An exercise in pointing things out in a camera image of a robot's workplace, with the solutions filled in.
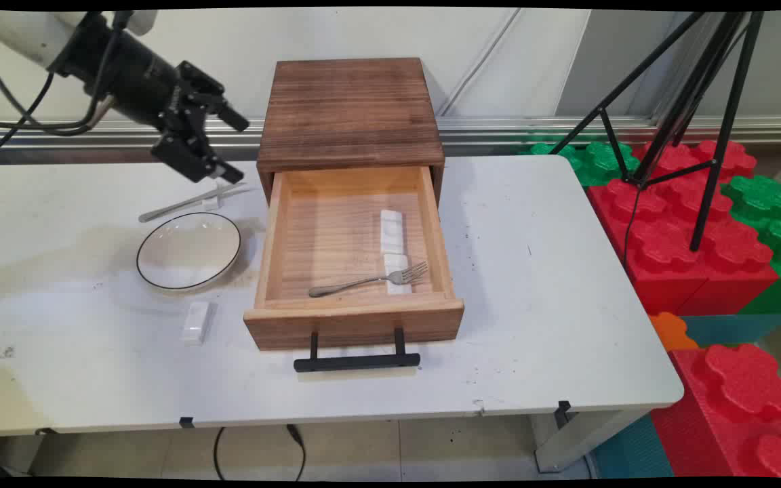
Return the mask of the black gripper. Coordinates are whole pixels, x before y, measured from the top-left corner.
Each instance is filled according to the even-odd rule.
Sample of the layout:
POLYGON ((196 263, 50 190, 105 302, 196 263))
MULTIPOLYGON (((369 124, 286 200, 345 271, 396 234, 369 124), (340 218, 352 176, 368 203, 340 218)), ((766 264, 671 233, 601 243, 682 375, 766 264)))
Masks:
POLYGON ((84 120, 54 127, 57 136, 89 130, 100 106, 111 98, 111 109, 161 133, 151 155, 191 182, 205 178, 235 184, 244 173, 217 155, 205 123, 216 115, 235 131, 250 126, 225 97, 225 86, 200 68, 182 61, 173 66, 124 31, 120 12, 112 26, 98 12, 78 23, 50 71, 74 75, 90 96, 84 120))

